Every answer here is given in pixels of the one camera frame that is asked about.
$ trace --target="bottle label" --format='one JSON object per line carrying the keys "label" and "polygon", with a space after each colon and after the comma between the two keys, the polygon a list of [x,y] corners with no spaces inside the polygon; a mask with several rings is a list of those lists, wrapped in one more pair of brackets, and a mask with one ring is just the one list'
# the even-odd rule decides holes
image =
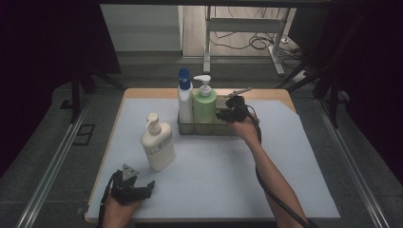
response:
{"label": "bottle label", "polygon": [[172,141],[172,132],[171,134],[163,139],[160,143],[158,143],[156,146],[150,147],[150,148],[145,148],[145,153],[149,155],[156,155],[160,153],[164,148],[166,148]]}

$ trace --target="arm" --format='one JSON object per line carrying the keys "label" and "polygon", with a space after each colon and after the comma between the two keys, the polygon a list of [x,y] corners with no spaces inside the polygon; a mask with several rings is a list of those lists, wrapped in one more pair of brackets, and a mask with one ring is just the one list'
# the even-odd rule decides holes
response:
{"label": "arm", "polygon": [[124,228],[130,222],[131,216],[141,203],[141,201],[134,201],[123,206],[110,195],[107,196],[102,228]]}
{"label": "arm", "polygon": [[[234,127],[237,135],[245,141],[246,145],[251,150],[257,169],[259,170],[261,178],[265,184],[270,188],[274,195],[293,209],[293,211],[295,211],[302,219],[308,222],[294,190],[281,175],[261,146],[258,139],[258,133],[252,121],[247,118],[243,122],[230,123],[230,125]],[[302,227],[269,196],[266,195],[266,198],[276,218],[278,227]]]}

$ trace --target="aluminum rail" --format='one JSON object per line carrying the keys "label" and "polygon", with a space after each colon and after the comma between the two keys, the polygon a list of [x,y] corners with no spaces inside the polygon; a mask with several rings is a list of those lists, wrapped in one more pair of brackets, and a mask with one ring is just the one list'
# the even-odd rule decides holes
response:
{"label": "aluminum rail", "polygon": [[44,204],[45,199],[48,196],[48,192],[52,184],[54,183],[54,180],[56,179],[60,168],[62,167],[63,161],[65,160],[67,152],[70,149],[71,144],[73,143],[74,137],[80,128],[81,122],[83,121],[88,111],[91,98],[92,96],[89,95],[85,99],[83,109],[78,116],[76,122],[72,123],[69,126],[65,137],[59,145],[59,148],[57,149],[55,155],[51,159],[44,176],[42,176],[41,180],[36,186],[36,189],[30,197],[29,202],[20,219],[18,220],[16,227],[32,227],[33,222],[36,220],[39,211],[41,210],[42,205]]}
{"label": "aluminum rail", "polygon": [[332,123],[328,118],[328,111],[325,103],[316,99],[317,106],[320,109],[323,121],[329,129],[334,142],[336,143],[337,150],[344,161],[344,164],[349,172],[359,195],[361,196],[365,206],[367,207],[368,213],[370,214],[374,225],[378,228],[389,228],[388,221],[386,220],[381,207],[379,206],[376,198],[368,186],[367,182],[364,180],[358,166],[355,163],[352,153],[347,147],[338,129],[334,128]]}

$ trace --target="person's left hand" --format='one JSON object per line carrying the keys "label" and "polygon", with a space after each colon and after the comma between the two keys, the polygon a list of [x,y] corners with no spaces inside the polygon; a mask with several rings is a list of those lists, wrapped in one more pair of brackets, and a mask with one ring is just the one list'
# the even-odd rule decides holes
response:
{"label": "person's left hand", "polygon": [[107,196],[103,228],[124,228],[129,222],[134,211],[142,204],[141,200],[128,205],[121,205],[118,201]]}

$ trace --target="white lotion bottle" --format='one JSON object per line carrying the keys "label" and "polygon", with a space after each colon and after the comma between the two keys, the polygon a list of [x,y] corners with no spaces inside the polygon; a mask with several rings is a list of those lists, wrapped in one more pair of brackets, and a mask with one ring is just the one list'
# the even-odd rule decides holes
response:
{"label": "white lotion bottle", "polygon": [[144,152],[151,168],[161,171],[175,160],[172,128],[169,123],[159,122],[156,113],[148,114],[146,127],[141,138]]}
{"label": "white lotion bottle", "polygon": [[192,124],[193,85],[189,80],[189,70],[187,68],[180,69],[178,78],[179,122],[181,124]]}

